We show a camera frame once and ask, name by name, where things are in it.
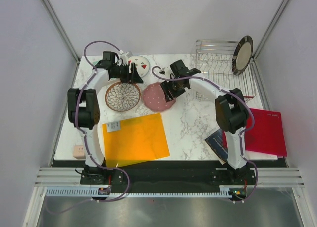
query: wall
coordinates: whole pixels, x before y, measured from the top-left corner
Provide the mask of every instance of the wall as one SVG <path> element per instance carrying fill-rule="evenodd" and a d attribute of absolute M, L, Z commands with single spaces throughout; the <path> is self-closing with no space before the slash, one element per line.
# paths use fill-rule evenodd
<path fill-rule="evenodd" d="M 239 41 L 255 48 L 282 0 L 50 0 L 77 53 L 109 40 L 134 54 L 191 53 L 197 39 Z M 94 45 L 89 54 L 103 47 Z"/>
<path fill-rule="evenodd" d="M 0 0 L 0 220 L 19 227 L 75 62 L 39 0 Z"/>
<path fill-rule="evenodd" d="M 291 0 L 258 58 L 272 108 L 282 112 L 289 163 L 317 214 L 316 0 Z"/>

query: dish rack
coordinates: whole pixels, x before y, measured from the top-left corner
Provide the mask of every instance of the dish rack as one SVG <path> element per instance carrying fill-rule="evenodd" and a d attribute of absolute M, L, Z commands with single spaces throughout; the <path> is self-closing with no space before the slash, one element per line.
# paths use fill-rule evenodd
<path fill-rule="evenodd" d="M 256 95 L 256 85 L 250 64 L 242 74 L 233 75 L 232 57 L 237 45 L 235 41 L 197 40 L 196 68 L 221 87 L 239 88 L 247 102 Z M 208 100 L 198 92 L 195 96 L 198 100 Z"/>

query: gray floor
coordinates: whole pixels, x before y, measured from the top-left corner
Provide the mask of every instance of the gray floor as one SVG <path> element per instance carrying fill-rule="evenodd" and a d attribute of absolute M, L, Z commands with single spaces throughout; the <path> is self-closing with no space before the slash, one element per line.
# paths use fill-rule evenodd
<path fill-rule="evenodd" d="M 46 197 L 51 211 L 84 198 Z M 257 189 L 244 204 L 214 198 L 126 198 L 89 202 L 61 215 L 42 210 L 39 227 L 302 227 L 291 190 Z"/>

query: table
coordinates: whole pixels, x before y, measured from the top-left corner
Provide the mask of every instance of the table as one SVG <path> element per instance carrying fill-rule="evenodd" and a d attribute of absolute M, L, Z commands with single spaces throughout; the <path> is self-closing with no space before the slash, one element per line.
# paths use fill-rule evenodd
<path fill-rule="evenodd" d="M 158 65 L 169 69 L 169 66 L 182 59 L 185 65 L 191 69 L 195 67 L 195 55 L 175 54 L 175 55 L 142 55 L 146 57 L 151 67 Z M 102 56 L 88 56 L 91 62 L 97 62 Z M 92 72 L 91 66 L 82 57 L 80 62 L 74 88 L 80 87 Z M 149 84 L 162 82 L 155 78 L 151 72 L 143 77 L 144 84 L 138 84 L 143 91 Z M 154 114 L 144 106 L 142 101 L 136 107 L 126 112 L 115 112 L 111 110 L 105 102 L 105 93 L 109 86 L 103 87 L 97 94 L 101 118 L 98 123 L 98 137 L 102 153 L 105 153 L 102 124 L 119 121 L 128 118 L 140 117 L 148 114 Z M 248 101 L 251 108 L 262 109 L 259 95 Z M 161 113 L 165 128 L 166 138 L 170 150 L 170 156 L 161 160 L 218 160 L 217 155 L 204 141 L 209 135 L 219 129 L 216 116 L 215 104 L 210 101 L 198 101 L 195 93 L 191 90 L 177 98 L 174 106 Z M 73 157 L 73 148 L 75 145 L 82 144 L 81 137 L 68 120 L 66 113 L 63 120 L 62 130 L 54 155 L 55 160 L 76 160 Z M 246 151 L 246 157 L 252 160 L 276 160 L 276 155 L 262 154 L 258 152 Z"/>

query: white label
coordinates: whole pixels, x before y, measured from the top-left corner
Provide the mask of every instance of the white label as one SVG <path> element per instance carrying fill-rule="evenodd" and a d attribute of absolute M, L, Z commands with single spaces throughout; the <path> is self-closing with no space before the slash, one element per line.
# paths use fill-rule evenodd
<path fill-rule="evenodd" d="M 107 132 L 114 132 L 114 131 L 118 131 L 120 130 L 120 122 L 116 121 L 116 122 L 112 122 L 112 123 L 108 123 L 107 124 Z"/>

